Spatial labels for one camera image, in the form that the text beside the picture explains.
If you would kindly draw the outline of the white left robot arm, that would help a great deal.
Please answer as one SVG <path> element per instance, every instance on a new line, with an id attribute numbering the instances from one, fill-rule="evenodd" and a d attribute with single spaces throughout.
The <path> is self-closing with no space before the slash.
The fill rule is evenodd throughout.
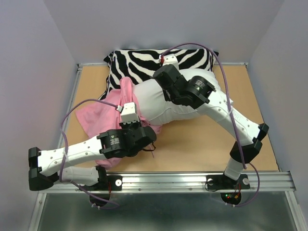
<path id="1" fill-rule="evenodd" d="M 84 142 L 68 147 L 28 150 L 28 184 L 31 191 L 46 190 L 59 179 L 59 171 L 84 162 L 136 156 L 139 151 L 156 141 L 150 126 L 135 122 L 110 129 Z"/>

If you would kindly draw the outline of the pink floral satin pillowcase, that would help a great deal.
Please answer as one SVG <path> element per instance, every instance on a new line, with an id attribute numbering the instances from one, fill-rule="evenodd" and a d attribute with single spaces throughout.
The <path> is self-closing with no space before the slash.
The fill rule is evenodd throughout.
<path id="1" fill-rule="evenodd" d="M 154 126 L 143 118 L 140 113 L 137 98 L 133 93 L 133 87 L 136 86 L 129 77 L 120 80 L 120 88 L 111 90 L 102 101 L 123 106 L 125 103 L 134 102 L 137 107 L 137 113 L 143 126 L 150 126 L 154 132 L 159 134 L 162 125 Z M 99 102 L 88 103 L 76 111 L 76 117 L 89 138 L 95 137 L 102 132 L 111 129 L 121 128 L 120 113 L 112 106 Z"/>

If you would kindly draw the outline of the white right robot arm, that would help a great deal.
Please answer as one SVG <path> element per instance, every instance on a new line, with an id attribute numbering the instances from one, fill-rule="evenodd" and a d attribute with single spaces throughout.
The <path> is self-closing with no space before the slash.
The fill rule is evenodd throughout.
<path id="1" fill-rule="evenodd" d="M 178 70 L 167 64 L 155 71 L 153 79 L 162 90 L 166 110 L 156 122 L 208 116 L 230 133 L 236 142 L 221 176 L 222 184 L 232 188 L 246 167 L 260 152 L 267 135 L 267 124 L 252 122 L 231 105 L 231 100 L 211 71 L 202 69 Z"/>

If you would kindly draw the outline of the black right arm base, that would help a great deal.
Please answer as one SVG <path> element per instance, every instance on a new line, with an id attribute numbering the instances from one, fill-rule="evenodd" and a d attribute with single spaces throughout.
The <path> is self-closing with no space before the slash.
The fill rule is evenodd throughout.
<path id="1" fill-rule="evenodd" d="M 241 174 L 237 180 L 233 180 L 224 174 L 207 175 L 205 189 L 209 192 L 221 192 L 223 202 L 231 206 L 237 206 L 242 199 L 242 191 L 250 189 L 250 182 L 246 174 Z"/>

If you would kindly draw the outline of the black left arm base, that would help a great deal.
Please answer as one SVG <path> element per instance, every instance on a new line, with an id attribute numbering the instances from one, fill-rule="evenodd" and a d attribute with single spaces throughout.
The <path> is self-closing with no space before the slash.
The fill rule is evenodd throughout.
<path id="1" fill-rule="evenodd" d="M 89 186 L 89 191 L 108 191 L 108 194 L 95 194 L 101 199 L 109 200 L 112 191 L 122 190 L 123 178 L 120 175 L 107 175 L 106 169 L 102 166 L 96 166 L 98 172 L 98 183 Z"/>

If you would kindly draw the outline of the white pillow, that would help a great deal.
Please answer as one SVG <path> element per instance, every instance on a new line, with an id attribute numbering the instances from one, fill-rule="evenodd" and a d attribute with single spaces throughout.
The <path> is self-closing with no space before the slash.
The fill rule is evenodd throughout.
<path id="1" fill-rule="evenodd" d="M 137 98 L 143 118 L 150 125 L 160 126 L 175 120 L 207 115 L 222 127 L 231 128 L 232 122 L 226 106 L 226 94 L 221 90 L 214 73 L 203 69 L 182 69 L 180 73 L 186 80 L 200 76 L 214 85 L 216 91 L 210 94 L 210 103 L 205 103 L 196 109 L 191 106 L 176 105 L 169 100 L 168 95 L 163 92 L 155 79 L 149 79 L 133 87 L 133 93 Z"/>

